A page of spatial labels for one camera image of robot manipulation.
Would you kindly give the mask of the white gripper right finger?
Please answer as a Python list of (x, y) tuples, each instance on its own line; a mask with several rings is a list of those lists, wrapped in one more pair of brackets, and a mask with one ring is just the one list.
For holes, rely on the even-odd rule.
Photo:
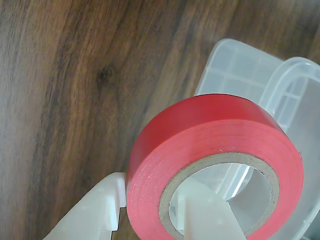
[(185, 240), (245, 240), (229, 203), (205, 185), (180, 185), (170, 220)]

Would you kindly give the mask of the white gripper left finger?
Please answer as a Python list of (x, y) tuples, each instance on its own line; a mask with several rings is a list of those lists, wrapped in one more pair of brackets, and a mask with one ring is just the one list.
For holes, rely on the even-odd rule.
[(118, 230), (120, 208), (127, 205), (126, 175), (109, 174), (98, 182), (45, 237), (46, 240), (110, 240)]

